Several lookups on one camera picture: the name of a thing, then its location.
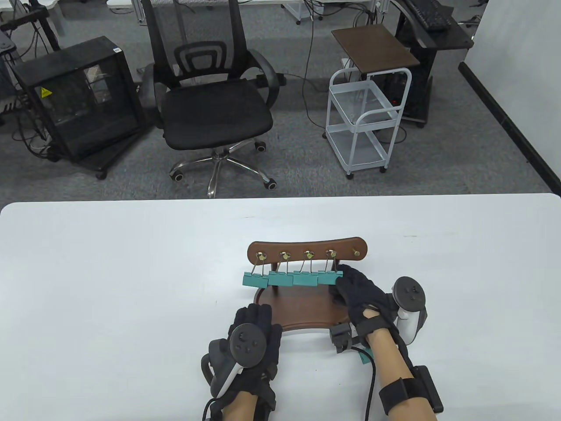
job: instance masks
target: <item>floor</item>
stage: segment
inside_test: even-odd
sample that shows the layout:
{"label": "floor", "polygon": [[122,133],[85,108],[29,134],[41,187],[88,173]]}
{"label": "floor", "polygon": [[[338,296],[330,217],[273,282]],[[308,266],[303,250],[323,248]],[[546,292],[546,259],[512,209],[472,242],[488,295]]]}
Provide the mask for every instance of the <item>floor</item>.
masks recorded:
{"label": "floor", "polygon": [[[467,19],[480,9],[469,8],[475,0],[443,0],[455,6],[454,17]],[[68,35],[62,44],[78,43],[105,35],[125,52],[134,77],[136,69],[151,61],[146,27],[133,13],[116,15],[100,0],[86,4],[62,4]],[[295,25],[277,6],[241,7],[248,46],[259,50],[277,71],[303,75],[310,48],[311,22]],[[330,31],[352,25],[355,12],[344,10],[314,23],[314,43],[308,77],[317,86],[306,85],[311,118],[325,122],[327,95],[323,93],[331,74],[340,68],[343,51]],[[395,28],[397,14],[384,21]],[[31,34],[25,28],[14,33],[23,49]],[[253,175],[227,166],[218,186],[219,198],[541,193],[549,191],[506,133],[481,103],[457,70],[466,52],[439,53],[434,65],[434,89],[430,122],[424,129],[405,125],[407,139],[396,145],[389,170],[357,172],[352,181],[344,172],[322,129],[309,122],[301,98],[302,80],[289,76],[273,108],[274,127],[262,136],[268,150],[253,147],[237,155],[258,163],[278,183],[264,189]],[[204,154],[169,149],[160,130],[153,129],[122,158],[105,181],[66,162],[51,163],[27,152],[11,139],[15,128],[9,117],[0,127],[0,208],[10,202],[37,200],[129,200],[204,198],[211,167],[202,164],[176,183],[168,177],[174,162]]]}

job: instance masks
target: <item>chair caster wheel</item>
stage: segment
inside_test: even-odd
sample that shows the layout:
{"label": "chair caster wheel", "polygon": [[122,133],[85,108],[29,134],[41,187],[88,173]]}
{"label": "chair caster wheel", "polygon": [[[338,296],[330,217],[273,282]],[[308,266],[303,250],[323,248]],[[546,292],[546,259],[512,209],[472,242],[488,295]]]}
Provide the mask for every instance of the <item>chair caster wheel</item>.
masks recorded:
{"label": "chair caster wheel", "polygon": [[277,188],[277,182],[274,179],[269,179],[268,183],[263,183],[267,190],[274,190]]}
{"label": "chair caster wheel", "polygon": [[267,143],[263,142],[262,140],[256,140],[255,149],[257,149],[259,152],[265,152],[267,150]]}
{"label": "chair caster wheel", "polygon": [[183,174],[181,173],[181,171],[174,172],[173,174],[170,175],[170,177],[173,181],[183,180]]}

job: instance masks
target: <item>sticker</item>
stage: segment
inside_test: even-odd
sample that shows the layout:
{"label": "sticker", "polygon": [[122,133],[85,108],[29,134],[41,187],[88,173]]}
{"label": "sticker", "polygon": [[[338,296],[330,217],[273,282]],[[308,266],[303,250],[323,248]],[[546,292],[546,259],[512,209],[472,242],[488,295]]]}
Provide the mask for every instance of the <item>sticker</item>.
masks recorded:
{"label": "sticker", "polygon": [[41,88],[41,99],[46,98],[46,97],[48,97],[49,95],[52,95],[52,94],[53,93],[50,90],[48,90],[46,88]]}

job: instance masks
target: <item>white table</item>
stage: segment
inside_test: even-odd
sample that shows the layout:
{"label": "white table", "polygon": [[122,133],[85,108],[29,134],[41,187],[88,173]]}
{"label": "white table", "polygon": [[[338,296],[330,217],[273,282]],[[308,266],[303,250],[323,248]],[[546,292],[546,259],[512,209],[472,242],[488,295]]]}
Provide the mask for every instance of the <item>white table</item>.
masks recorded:
{"label": "white table", "polygon": [[[254,290],[254,240],[362,236],[356,267],[427,294],[410,346],[440,421],[561,419],[561,200],[548,194],[17,203],[0,214],[0,419],[197,420],[200,372]],[[370,367],[286,336],[271,420],[364,417]]]}

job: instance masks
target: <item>chrome chair base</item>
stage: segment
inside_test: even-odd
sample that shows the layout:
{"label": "chrome chair base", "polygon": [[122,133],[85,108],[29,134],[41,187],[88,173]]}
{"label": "chrome chair base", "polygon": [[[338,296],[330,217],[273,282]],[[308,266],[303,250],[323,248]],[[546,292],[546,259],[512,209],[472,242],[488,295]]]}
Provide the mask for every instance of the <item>chrome chair base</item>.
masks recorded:
{"label": "chrome chair base", "polygon": [[212,176],[210,178],[209,187],[206,193],[206,196],[209,199],[214,199],[216,197],[216,190],[218,187],[218,176],[220,175],[220,169],[222,165],[226,162],[232,163],[244,170],[251,171],[254,174],[257,174],[261,177],[263,184],[267,190],[274,190],[277,187],[277,182],[270,178],[265,171],[260,169],[259,167],[255,167],[249,165],[245,162],[239,161],[236,158],[232,158],[230,154],[235,150],[244,147],[250,143],[255,143],[255,148],[259,151],[264,151],[264,143],[260,141],[255,141],[254,139],[247,139],[241,142],[238,142],[229,148],[224,148],[222,151],[218,149],[213,149],[212,154],[208,157],[198,158],[198,159],[191,159],[189,161],[179,161],[177,162],[169,172],[169,176],[174,181],[181,181],[183,180],[183,173],[188,169],[189,166],[193,164],[198,164],[200,162],[212,162],[214,164],[214,169],[212,172]]}

